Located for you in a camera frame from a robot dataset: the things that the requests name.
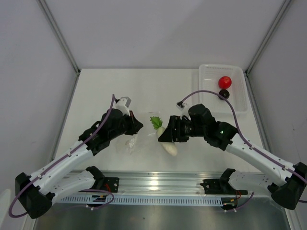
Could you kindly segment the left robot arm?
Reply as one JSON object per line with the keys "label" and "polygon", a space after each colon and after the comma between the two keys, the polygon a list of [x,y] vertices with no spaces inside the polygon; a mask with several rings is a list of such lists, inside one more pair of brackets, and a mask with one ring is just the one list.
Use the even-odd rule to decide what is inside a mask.
{"label": "left robot arm", "polygon": [[104,187],[104,175],[95,166],[86,168],[77,176],[65,176],[74,167],[107,148],[113,139],[121,135],[136,135],[142,128],[143,124],[132,111],[109,109],[62,156],[30,175],[22,172],[16,176],[14,202],[19,201],[25,214],[36,219],[73,193],[100,191]]}

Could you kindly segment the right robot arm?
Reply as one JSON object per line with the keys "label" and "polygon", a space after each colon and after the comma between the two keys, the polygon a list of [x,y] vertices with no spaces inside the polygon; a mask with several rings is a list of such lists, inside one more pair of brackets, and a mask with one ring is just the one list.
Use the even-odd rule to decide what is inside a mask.
{"label": "right robot arm", "polygon": [[159,142],[187,142],[191,137],[202,137],[210,146],[238,156],[266,175],[273,201],[294,210],[301,202],[307,185],[307,166],[284,161],[270,152],[253,145],[237,127],[216,121],[202,104],[188,109],[188,116],[170,116],[168,126]]}

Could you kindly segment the clear zip top bag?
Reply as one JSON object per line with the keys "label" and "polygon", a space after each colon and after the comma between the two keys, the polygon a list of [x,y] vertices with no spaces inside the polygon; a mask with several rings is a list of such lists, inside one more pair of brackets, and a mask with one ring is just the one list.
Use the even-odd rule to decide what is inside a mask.
{"label": "clear zip top bag", "polygon": [[159,111],[135,113],[138,121],[143,124],[143,128],[133,136],[122,135],[115,142],[116,152],[119,154],[132,155],[141,152],[156,140],[156,130],[153,127],[151,117],[160,117]]}

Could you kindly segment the white daikon radish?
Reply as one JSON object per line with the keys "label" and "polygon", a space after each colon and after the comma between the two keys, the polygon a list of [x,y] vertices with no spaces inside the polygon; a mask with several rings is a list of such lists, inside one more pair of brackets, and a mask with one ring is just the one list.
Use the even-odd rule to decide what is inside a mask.
{"label": "white daikon radish", "polygon": [[[160,138],[161,135],[165,131],[165,127],[163,127],[163,121],[158,116],[151,116],[150,122],[153,125],[153,128],[156,130],[157,138]],[[175,143],[169,143],[169,142],[159,142],[163,149],[170,154],[171,156],[177,156],[177,147]]]}

